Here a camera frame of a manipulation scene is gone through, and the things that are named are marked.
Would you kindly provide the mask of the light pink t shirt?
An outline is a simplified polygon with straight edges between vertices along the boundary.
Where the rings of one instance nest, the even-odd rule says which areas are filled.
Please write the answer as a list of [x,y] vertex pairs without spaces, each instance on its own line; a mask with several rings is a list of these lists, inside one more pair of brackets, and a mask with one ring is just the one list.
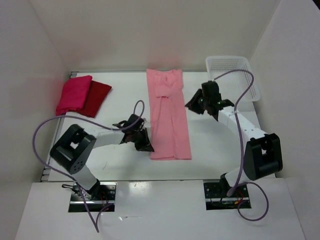
[[191,160],[183,72],[146,70],[152,160]]

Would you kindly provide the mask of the dark red t shirt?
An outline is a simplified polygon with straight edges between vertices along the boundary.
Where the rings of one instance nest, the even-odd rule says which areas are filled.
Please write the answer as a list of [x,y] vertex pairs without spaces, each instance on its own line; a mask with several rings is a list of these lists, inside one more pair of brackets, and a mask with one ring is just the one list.
[[111,89],[108,84],[92,81],[84,106],[77,112],[85,117],[95,118]]

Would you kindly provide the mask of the magenta t shirt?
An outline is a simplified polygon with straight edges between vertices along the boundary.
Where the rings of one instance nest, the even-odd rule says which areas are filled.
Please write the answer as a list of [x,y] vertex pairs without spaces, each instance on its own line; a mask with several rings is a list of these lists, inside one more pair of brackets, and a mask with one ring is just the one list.
[[55,115],[60,116],[67,112],[82,109],[85,105],[92,79],[91,75],[86,75],[67,80],[63,85]]

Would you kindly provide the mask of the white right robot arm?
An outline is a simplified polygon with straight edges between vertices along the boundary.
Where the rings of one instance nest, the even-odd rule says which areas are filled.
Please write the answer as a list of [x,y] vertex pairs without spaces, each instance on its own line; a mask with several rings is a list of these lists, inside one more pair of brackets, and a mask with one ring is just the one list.
[[185,107],[199,115],[208,113],[239,136],[240,166],[221,175],[219,191],[223,196],[230,197],[241,184],[253,182],[283,169],[278,135],[268,134],[256,127],[237,110],[236,104],[229,99],[222,99],[215,81],[203,83]]

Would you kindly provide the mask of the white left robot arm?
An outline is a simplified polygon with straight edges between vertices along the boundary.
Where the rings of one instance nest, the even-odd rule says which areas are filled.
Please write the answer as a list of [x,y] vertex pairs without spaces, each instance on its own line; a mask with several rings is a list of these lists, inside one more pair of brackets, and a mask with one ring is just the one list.
[[134,143],[138,152],[154,152],[144,124],[145,121],[136,114],[131,114],[128,120],[114,123],[116,131],[89,134],[78,124],[73,124],[53,145],[50,156],[78,182],[87,199],[96,200],[107,193],[107,188],[101,185],[86,165],[92,150]]

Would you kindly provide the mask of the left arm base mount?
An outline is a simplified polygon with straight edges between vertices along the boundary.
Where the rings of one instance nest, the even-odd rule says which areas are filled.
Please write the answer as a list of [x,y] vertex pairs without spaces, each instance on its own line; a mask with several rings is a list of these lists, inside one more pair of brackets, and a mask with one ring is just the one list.
[[[88,194],[82,190],[89,211],[98,213],[103,209],[103,212],[114,212],[117,183],[105,181],[101,182],[100,185],[102,190],[100,190],[99,193]],[[81,191],[75,183],[73,185],[63,184],[62,188],[71,190],[68,208],[69,213],[84,213],[87,211],[81,197]]]

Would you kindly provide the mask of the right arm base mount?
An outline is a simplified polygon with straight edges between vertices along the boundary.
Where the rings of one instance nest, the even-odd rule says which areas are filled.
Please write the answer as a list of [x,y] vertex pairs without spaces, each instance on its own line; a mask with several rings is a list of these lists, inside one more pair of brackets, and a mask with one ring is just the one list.
[[232,196],[223,193],[218,180],[203,182],[206,210],[251,209],[247,186],[238,187]]

